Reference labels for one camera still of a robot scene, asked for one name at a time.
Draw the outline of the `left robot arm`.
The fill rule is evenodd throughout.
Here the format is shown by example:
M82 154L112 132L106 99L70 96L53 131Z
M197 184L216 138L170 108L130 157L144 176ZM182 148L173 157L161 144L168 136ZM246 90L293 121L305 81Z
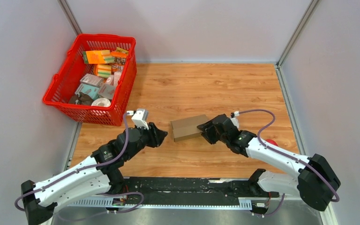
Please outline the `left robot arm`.
M72 168L44 181L23 182L15 207L25 212L29 225L39 225L82 198L120 194L125 183L119 168L145 147L159 147L167 135L168 132L158 129L153 122L141 127L125 127L115 139Z

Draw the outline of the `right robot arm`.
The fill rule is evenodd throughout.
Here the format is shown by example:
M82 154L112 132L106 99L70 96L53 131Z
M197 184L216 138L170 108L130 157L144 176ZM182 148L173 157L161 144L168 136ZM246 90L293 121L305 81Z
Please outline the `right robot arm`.
M248 189L254 196L279 192L300 197L317 211L325 211L338 202L341 182L324 156L309 157L292 153L262 139L250 131L240 130L236 117L225 114L200 124L197 128L210 144L224 143L233 153L258 159L280 169L282 173L256 170Z

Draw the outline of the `brown cardboard box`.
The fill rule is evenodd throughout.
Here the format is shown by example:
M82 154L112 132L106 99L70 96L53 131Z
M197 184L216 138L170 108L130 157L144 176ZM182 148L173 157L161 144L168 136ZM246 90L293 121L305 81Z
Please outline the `brown cardboard box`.
M201 130L197 126L207 122L209 118L205 115L187 117L170 122L172 137L175 142L180 142L201 136Z

